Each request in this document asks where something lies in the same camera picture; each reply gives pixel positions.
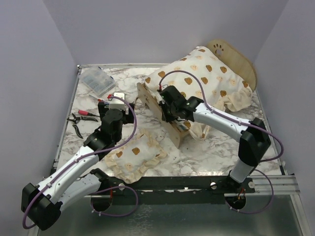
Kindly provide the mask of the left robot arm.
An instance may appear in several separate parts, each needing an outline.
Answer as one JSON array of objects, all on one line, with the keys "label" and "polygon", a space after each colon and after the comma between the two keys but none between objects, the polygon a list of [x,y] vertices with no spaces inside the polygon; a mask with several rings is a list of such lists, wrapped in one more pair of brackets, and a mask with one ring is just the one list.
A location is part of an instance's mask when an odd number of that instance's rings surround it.
[{"label": "left robot arm", "polygon": [[79,199],[108,190],[109,182],[102,171],[92,171],[84,177],[81,175],[110,151],[121,147],[118,142],[122,138],[122,127],[128,123],[137,125],[133,103],[123,101],[120,109],[105,108],[101,114],[101,126],[69,161],[37,185],[29,183],[23,188],[21,210],[24,213],[24,229],[38,226],[46,230]]}]

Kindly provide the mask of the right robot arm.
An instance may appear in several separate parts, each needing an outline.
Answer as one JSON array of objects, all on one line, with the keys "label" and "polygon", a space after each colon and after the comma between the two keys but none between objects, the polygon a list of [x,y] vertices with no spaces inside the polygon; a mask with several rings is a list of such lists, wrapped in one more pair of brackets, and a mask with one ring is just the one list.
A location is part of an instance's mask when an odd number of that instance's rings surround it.
[{"label": "right robot arm", "polygon": [[231,192],[242,189],[244,180],[258,166],[271,145],[264,122],[258,118],[247,120],[227,114],[195,96],[186,99],[174,86],[159,90],[159,94],[163,121],[172,122],[180,118],[204,124],[239,143],[239,160],[228,174],[226,187]]}]

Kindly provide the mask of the small bear print pillow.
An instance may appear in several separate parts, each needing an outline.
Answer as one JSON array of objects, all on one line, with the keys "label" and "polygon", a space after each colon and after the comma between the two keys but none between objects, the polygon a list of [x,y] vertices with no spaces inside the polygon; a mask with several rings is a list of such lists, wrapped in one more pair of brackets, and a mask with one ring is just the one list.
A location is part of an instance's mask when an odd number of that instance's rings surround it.
[{"label": "small bear print pillow", "polygon": [[139,181],[147,170],[160,164],[167,156],[156,137],[155,132],[141,129],[127,144],[105,157],[107,167],[116,178],[127,184]]}]

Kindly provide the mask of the large bear print cushion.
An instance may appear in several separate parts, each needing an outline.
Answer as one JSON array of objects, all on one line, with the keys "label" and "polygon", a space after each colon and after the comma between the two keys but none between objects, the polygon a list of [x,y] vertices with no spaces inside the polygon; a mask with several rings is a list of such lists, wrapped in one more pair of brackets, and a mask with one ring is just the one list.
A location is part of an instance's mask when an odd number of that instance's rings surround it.
[{"label": "large bear print cushion", "polygon": [[205,98],[224,112],[238,112],[252,103],[249,84],[204,46],[151,73],[144,83],[156,101],[161,101],[159,86],[174,86],[186,99]]}]

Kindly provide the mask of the wooden pet bed frame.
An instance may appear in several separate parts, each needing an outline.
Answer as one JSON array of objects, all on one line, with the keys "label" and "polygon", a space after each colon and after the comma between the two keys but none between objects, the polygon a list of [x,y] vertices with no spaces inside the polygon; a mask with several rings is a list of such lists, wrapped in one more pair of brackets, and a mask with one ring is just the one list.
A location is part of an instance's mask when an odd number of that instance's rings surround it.
[{"label": "wooden pet bed frame", "polygon": [[[236,49],[234,49],[227,42],[219,39],[212,40],[208,43],[208,48],[220,61],[226,64],[234,73],[244,79],[252,89],[255,91],[257,84],[257,77],[252,63]],[[137,84],[138,98],[142,103],[146,104],[154,115],[161,120],[162,111],[150,91],[146,88],[145,83]]]}]

